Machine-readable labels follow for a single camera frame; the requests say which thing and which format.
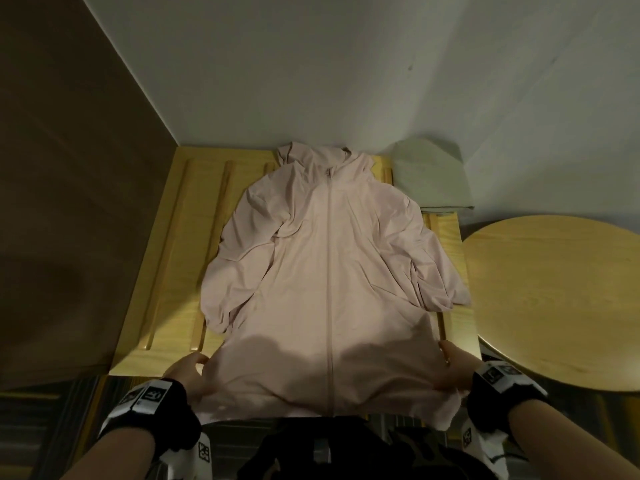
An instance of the black pants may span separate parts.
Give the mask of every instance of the black pants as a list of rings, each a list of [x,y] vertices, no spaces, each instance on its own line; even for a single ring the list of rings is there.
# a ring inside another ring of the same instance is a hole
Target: black pants
[[[281,479],[489,479],[480,461],[438,444],[429,428],[396,428],[388,444],[360,417],[281,419],[258,452],[237,474],[238,480]],[[326,438],[331,463],[316,463],[314,444]]]

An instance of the hand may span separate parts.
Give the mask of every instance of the hand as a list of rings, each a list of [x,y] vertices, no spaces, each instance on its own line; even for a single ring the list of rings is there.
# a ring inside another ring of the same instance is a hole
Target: hand
[[[443,375],[433,383],[433,388],[436,390],[470,391],[474,372],[482,367],[482,360],[453,345],[448,340],[439,341],[439,345],[444,357],[449,361],[449,366]]]
[[[175,379],[184,386],[184,389],[187,391],[187,402],[189,404],[194,401],[197,402],[201,400],[204,395],[215,392],[196,370],[196,364],[204,364],[208,360],[209,357],[200,352],[190,353],[169,367],[163,377]]]

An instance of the round wooden table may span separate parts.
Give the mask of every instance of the round wooden table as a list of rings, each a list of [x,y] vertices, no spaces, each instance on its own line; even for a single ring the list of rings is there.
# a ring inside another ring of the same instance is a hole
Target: round wooden table
[[[480,338],[517,365],[640,390],[640,235],[565,216],[491,224],[463,243]]]

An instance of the person's left hand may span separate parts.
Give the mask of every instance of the person's left hand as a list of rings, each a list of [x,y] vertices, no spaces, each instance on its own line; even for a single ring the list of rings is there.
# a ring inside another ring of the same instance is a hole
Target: person's left hand
[[[175,379],[184,386],[189,404],[198,402],[204,395],[215,392],[196,369],[196,364],[204,364],[208,360],[209,357],[206,355],[200,352],[192,352],[169,367],[163,377]]]

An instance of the jacket sleeve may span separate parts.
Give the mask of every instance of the jacket sleeve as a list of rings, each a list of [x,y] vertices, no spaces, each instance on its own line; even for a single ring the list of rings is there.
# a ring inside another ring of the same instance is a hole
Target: jacket sleeve
[[[425,309],[444,312],[454,304],[469,305],[469,291],[438,236],[424,226],[420,207],[404,194],[402,198],[391,211],[386,237],[394,252],[411,259],[413,286]]]
[[[290,217],[281,190],[287,170],[277,169],[251,185],[222,230],[200,298],[207,326],[217,333],[231,324],[236,309],[252,297],[271,265],[274,234]]]

